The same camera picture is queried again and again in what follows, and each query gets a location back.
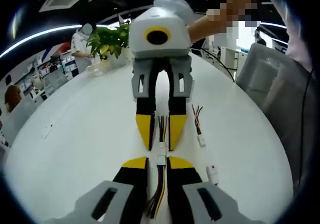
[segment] black cable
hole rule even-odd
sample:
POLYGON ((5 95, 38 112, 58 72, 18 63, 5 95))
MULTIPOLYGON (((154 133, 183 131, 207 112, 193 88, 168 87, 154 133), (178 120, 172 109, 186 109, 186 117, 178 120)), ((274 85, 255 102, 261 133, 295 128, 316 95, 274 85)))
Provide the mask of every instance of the black cable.
POLYGON ((303 152, 304 152, 304 112, 305 112, 305 101, 306 101, 306 96, 307 96, 307 90, 311 81, 311 77, 312 77, 312 73, 313 70, 311 70, 309 77, 307 79, 306 82, 306 87, 304 90, 304 94, 303 94, 303 99, 302 99, 302 110, 301 110, 301 136, 300 136, 300 167, 299 167, 299 184, 298 186, 300 187, 300 183, 301 183, 301 178, 302 178, 302 167, 303 167, 303 152))
POLYGON ((208 51, 204 50, 203 48, 201 48, 202 51, 206 52, 207 54, 211 55, 212 57, 214 57, 216 60, 219 61, 219 63, 226 69, 226 71, 228 72, 228 74, 230 75, 231 79, 233 80, 233 82, 235 83, 235 79, 232 76, 232 74, 230 73, 230 71, 228 70, 228 68, 220 61, 220 59, 218 59, 218 57, 216 57, 215 55, 213 55, 212 53, 209 53, 208 51))

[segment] gray chair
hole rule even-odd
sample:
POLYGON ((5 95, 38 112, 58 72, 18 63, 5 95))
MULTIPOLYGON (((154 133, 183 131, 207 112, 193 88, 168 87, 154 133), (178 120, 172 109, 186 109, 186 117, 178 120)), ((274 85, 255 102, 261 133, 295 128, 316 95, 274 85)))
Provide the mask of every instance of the gray chair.
POLYGON ((47 74, 43 79, 44 90, 47 96, 52 95, 56 90, 68 82, 64 73, 57 69, 47 74))
POLYGON ((312 77, 304 103, 301 161, 302 104, 309 77, 310 73, 287 55, 253 44, 236 81, 261 108, 278 134, 288 157, 295 191, 299 186, 301 163, 303 180, 317 134, 318 87, 312 77))
POLYGON ((7 116, 6 120, 3 122, 2 133, 10 147, 20 129, 35 110, 35 103, 30 95, 27 95, 7 116))

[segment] ceiling light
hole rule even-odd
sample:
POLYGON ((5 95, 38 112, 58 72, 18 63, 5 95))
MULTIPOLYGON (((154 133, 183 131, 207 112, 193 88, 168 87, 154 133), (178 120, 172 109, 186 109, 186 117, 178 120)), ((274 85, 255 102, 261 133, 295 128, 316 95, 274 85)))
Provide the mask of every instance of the ceiling light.
POLYGON ((33 39, 36 37, 39 37, 41 35, 47 34, 47 33, 51 33, 51 32, 55 32, 55 31, 59 31, 59 30, 64 30, 64 29, 70 29, 70 28, 80 28, 81 25, 80 24, 76 24, 76 25, 69 25, 69 26, 63 26, 63 27, 58 27, 58 28, 52 28, 52 29, 48 29, 46 31, 42 31, 36 34, 33 34, 27 38, 24 38, 22 40, 20 40, 19 42, 15 43, 14 45, 12 45, 11 47, 9 47, 8 49, 6 49, 2 54, 0 54, 0 58, 2 58, 3 56, 5 56, 7 53, 9 53, 10 51, 12 51, 13 49, 17 48, 19 45, 33 39))
POLYGON ((265 22, 261 22, 260 24, 264 24, 264 25, 270 25, 270 26, 275 26, 275 27, 280 27, 280 28, 287 28, 283 25, 280 24, 276 24, 276 23, 265 23, 265 22))
POLYGON ((271 38, 271 39, 274 40, 274 41, 278 41, 278 42, 280 42, 280 43, 284 43, 284 44, 288 45, 288 43, 286 43, 286 42, 284 42, 284 41, 282 41, 282 40, 279 40, 279 39, 276 39, 276 38, 271 38))

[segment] white table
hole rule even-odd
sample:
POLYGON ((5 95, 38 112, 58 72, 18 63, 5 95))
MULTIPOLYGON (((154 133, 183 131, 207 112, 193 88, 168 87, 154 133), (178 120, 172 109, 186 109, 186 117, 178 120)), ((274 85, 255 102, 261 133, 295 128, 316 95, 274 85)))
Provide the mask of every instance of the white table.
MULTIPOLYGON (((206 165, 219 171, 219 187, 237 200, 252 220, 273 222, 293 196, 282 144, 253 101, 208 62, 191 54, 195 80, 184 133, 172 156, 194 164, 203 181, 206 165), (191 103, 204 106, 200 122, 206 148, 196 140, 191 103)), ((149 156, 152 195, 157 185, 156 154, 145 149, 131 94, 132 67, 104 76, 78 75, 48 98, 19 132, 5 174, 28 213, 37 220, 61 218, 75 201, 103 180, 112 180, 129 159, 149 156)), ((157 113, 168 111, 169 82, 159 74, 157 113)), ((157 145, 156 130, 154 145, 157 145)), ((169 223, 164 197, 157 223, 169 223)))

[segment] white pot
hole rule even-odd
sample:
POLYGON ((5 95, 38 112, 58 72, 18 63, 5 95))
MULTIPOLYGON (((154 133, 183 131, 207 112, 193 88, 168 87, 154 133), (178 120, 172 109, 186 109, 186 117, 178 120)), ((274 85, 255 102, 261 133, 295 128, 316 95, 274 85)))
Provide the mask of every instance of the white pot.
POLYGON ((129 48, 123 48, 118 58, 116 58, 115 54, 110 55, 108 53, 107 55, 110 66, 113 68, 119 68, 132 63, 133 55, 129 48))

